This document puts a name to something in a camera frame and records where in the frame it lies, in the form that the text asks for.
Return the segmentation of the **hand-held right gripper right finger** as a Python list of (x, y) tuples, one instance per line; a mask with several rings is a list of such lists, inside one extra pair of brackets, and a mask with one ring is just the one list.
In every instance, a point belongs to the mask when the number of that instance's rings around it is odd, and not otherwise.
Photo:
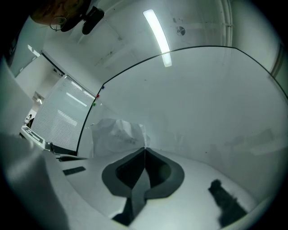
[(221, 181), (222, 187), (247, 211), (256, 200), (240, 185), (213, 167), (183, 156), (157, 150), (157, 153), (177, 162), (184, 170), (181, 186), (169, 197), (149, 199), (134, 221), (133, 230), (218, 230), (220, 208), (209, 192), (211, 182)]

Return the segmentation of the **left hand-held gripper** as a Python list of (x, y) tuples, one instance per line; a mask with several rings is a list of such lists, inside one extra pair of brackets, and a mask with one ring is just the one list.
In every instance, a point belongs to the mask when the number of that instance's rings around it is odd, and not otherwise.
[[(37, 147), (41, 148), (42, 150), (46, 150), (55, 154), (54, 145), (52, 142), (46, 141), (44, 138), (36, 134), (27, 126), (22, 126), (20, 133), (23, 137), (25, 137), (28, 141), (32, 142)], [(86, 158), (77, 157), (73, 155), (60, 155), (58, 157), (59, 162), (66, 162), (66, 161), (75, 161), (75, 160), (85, 160)]]

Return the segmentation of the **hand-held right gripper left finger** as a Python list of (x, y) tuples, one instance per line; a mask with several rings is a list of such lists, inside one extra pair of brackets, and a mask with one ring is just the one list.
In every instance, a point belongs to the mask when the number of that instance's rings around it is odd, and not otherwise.
[(133, 160), (139, 150), (129, 150), (85, 160), (60, 162), (77, 193), (101, 214), (134, 219), (145, 206), (145, 170)]

